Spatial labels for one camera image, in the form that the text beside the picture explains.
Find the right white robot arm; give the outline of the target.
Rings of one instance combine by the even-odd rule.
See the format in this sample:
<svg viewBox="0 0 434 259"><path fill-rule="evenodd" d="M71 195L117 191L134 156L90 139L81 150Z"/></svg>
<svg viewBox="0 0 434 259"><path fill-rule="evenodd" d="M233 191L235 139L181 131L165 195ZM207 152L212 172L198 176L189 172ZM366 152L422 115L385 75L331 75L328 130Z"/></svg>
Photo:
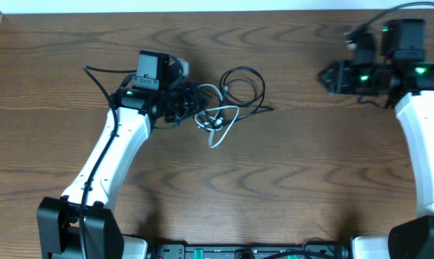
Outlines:
<svg viewBox="0 0 434 259"><path fill-rule="evenodd" d="M354 237L352 258L434 258L434 63L425 60L425 22L384 23L381 44L364 23L348 33L352 60L319 80L332 94L385 95L403 129L415 178L417 217L380 236Z"/></svg>

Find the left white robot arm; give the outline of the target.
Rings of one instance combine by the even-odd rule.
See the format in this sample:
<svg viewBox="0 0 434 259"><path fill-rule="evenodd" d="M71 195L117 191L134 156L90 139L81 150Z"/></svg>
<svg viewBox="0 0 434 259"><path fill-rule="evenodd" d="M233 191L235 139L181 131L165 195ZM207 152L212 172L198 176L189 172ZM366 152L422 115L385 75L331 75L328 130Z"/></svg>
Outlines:
<svg viewBox="0 0 434 259"><path fill-rule="evenodd" d="M189 63L142 50L137 68L125 70L113 94L102 134L80 173L60 198L45 197L37 209L43 258L151 258L141 237L124 235L114 210L126 175L156 120L172 126L207 102L188 81Z"/></svg>

